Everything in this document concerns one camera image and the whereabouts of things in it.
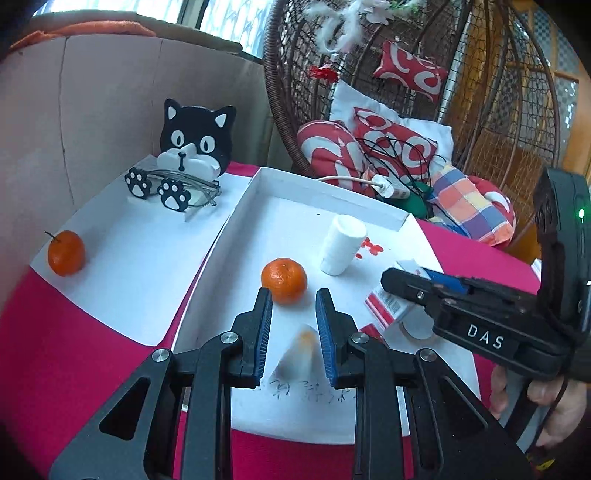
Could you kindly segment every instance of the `metal screw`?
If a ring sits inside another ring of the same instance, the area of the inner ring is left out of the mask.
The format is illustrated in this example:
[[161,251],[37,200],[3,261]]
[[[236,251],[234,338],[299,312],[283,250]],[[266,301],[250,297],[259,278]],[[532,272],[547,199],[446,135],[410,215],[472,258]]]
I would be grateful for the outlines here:
[[224,332],[220,337],[220,340],[222,343],[234,343],[236,340],[238,340],[238,335],[234,332]]
[[363,344],[369,342],[369,336],[367,333],[356,332],[351,335],[351,340],[353,340],[353,343]]
[[164,362],[170,356],[170,352],[166,348],[159,348],[152,352],[152,360],[155,362]]
[[424,348],[419,352],[419,356],[426,362],[434,362],[437,360],[437,354],[430,348]]

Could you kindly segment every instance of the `green object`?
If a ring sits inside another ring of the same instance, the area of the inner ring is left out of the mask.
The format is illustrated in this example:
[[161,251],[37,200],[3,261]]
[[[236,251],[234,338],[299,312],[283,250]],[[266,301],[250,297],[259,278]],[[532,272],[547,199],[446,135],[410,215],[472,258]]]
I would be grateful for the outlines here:
[[424,197],[429,195],[433,189],[424,183],[416,181],[414,185],[412,183],[407,183],[407,187],[415,187],[417,190],[422,192],[422,196],[414,193],[413,191],[410,192],[410,197],[407,199],[392,199],[387,200],[387,203],[393,205],[405,212],[412,213],[415,218],[425,219],[427,218],[428,211],[427,206],[425,205],[425,201],[423,200]]

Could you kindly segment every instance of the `tangerine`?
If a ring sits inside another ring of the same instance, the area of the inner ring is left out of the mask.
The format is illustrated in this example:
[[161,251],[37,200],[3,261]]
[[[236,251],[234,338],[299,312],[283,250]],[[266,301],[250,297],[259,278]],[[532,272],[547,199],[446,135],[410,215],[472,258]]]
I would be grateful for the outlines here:
[[77,233],[64,230],[53,236],[47,249],[47,262],[51,269],[61,277],[78,272],[85,263],[86,250],[84,242]]
[[291,258],[276,258],[262,269],[261,285],[271,290],[273,302],[294,303],[306,291],[308,277],[298,262]]

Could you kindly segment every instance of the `finger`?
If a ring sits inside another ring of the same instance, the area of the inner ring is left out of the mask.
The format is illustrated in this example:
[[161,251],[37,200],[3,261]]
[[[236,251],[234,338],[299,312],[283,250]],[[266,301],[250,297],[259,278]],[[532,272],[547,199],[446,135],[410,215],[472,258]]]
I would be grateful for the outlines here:
[[491,375],[491,390],[493,392],[500,392],[507,386],[507,370],[504,367],[497,365],[492,370]]
[[538,439],[535,442],[535,446],[536,447],[545,447],[545,446],[550,446],[549,444],[552,441],[552,437],[550,436],[550,434],[548,433],[548,430],[546,429],[542,429],[542,431],[540,432],[540,436],[538,437]]
[[564,391],[564,395],[550,416],[544,430],[548,436],[544,436],[541,442],[552,447],[562,442],[566,437],[574,432],[575,428],[581,422],[585,409],[587,407],[586,386],[582,382],[570,380]]
[[500,392],[493,392],[491,394],[491,413],[495,416],[497,420],[498,417],[501,416],[501,413],[503,413],[503,411],[507,408],[508,403],[509,397],[507,395],[506,390],[501,390]]
[[558,396],[562,382],[563,377],[557,377],[550,382],[534,380],[527,389],[527,396],[532,402],[549,407]]

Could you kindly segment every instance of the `black and white cat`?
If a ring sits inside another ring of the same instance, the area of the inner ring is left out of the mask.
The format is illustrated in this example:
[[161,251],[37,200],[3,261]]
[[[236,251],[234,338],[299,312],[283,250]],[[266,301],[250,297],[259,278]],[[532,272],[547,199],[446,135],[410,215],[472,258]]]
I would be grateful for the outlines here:
[[232,125],[236,109],[208,110],[164,102],[158,168],[176,170],[212,181],[224,173],[232,159]]

